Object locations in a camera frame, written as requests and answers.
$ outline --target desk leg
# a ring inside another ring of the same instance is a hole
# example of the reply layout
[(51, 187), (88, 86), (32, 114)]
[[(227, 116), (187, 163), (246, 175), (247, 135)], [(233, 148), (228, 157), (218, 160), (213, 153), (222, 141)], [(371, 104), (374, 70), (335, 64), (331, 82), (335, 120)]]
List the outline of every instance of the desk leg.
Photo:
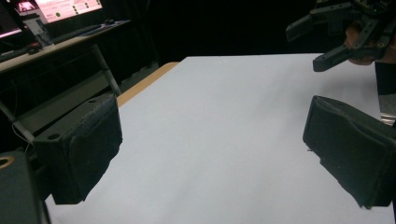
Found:
[(105, 58), (102, 55), (102, 52), (99, 50), (99, 47), (97, 45), (92, 45), (91, 50), (95, 55), (96, 60), (99, 62), (102, 72), (105, 74), (105, 78), (108, 85), (111, 87), (111, 90), (113, 90), (117, 96), (121, 95), (120, 87), (117, 85), (116, 79), (114, 79), (113, 74), (111, 73), (111, 70), (105, 61)]
[(35, 137), (21, 124), (21, 122), (9, 111), (9, 109), (0, 101), (0, 110), (7, 116), (9, 121), (21, 132), (29, 143), (32, 143)]

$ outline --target white paper sheet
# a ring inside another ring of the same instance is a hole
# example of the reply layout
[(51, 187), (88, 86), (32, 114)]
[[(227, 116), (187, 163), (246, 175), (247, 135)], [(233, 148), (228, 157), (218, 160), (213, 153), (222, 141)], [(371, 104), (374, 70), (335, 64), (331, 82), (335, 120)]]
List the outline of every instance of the white paper sheet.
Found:
[(379, 118), (373, 66), (312, 71), (318, 55), (187, 58), (120, 109), (123, 143), (60, 223), (394, 223), (359, 208), (307, 151), (313, 95)]

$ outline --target human hand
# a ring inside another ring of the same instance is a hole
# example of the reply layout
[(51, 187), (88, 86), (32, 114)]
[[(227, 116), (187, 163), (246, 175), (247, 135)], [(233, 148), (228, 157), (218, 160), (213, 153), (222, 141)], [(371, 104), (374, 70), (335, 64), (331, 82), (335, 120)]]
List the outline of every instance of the human hand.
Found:
[[(358, 39), (359, 33), (361, 32), (361, 27), (358, 22), (353, 22), (346, 28), (346, 41), (344, 44), (348, 48), (352, 48), (353, 44)], [(372, 57), (363, 58), (360, 60), (349, 59), (350, 62), (358, 65), (369, 65), (372, 62), (378, 63), (396, 63), (396, 35), (392, 37), (388, 47), (386, 48), (385, 55), (382, 59), (374, 60)]]

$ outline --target desk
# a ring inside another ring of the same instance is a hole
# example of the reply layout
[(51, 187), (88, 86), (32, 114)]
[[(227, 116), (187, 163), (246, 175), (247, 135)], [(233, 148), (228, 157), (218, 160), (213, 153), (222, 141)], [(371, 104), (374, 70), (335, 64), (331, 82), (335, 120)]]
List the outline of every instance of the desk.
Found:
[(0, 101), (0, 110), (6, 114), (7, 118), (13, 122), (14, 126), (29, 142), (32, 142), (34, 139), (32, 134), (33, 132), (59, 118), (62, 114), (81, 104), (106, 86), (109, 85), (115, 94), (121, 94), (120, 88), (117, 85), (111, 70), (108, 68), (105, 58), (96, 45), (96, 42), (99, 38), (114, 32), (116, 29), (120, 29), (121, 26), (126, 25), (128, 22), (129, 21), (117, 21), (112, 25), (103, 26), (100, 28), (100, 32), (93, 35), (76, 36), (57, 45), (44, 47), (37, 54), (24, 54), (20, 57), (0, 63), (0, 77), (6, 78), (5, 76), (11, 76), (11, 71), (15, 69), (23, 69), (38, 60), (46, 60), (48, 57), (55, 54), (62, 54), (65, 51), (72, 50), (74, 48), (87, 48), (87, 46), (91, 48), (95, 59), (99, 63), (100, 71), (98, 73), (89, 77), (84, 82), (79, 83), (69, 91), (53, 97), (49, 102), (38, 106), (18, 118), (16, 118)]
[(391, 206), (359, 208), (303, 143), (315, 94), (380, 117), (372, 66), (314, 73), (317, 56), (167, 64), (119, 97), (119, 155), (86, 202), (47, 199), (54, 223), (394, 223)]

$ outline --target monitor screen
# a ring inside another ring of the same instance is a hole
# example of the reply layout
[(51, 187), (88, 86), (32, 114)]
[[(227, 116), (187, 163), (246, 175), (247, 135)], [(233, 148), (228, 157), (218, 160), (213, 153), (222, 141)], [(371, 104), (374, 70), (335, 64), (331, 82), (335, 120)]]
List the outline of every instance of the monitor screen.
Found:
[(0, 38), (21, 33), (21, 27), (11, 15), (7, 6), (0, 1)]
[(102, 8), (100, 0), (7, 0), (20, 15), (37, 14), (43, 23), (64, 20)]

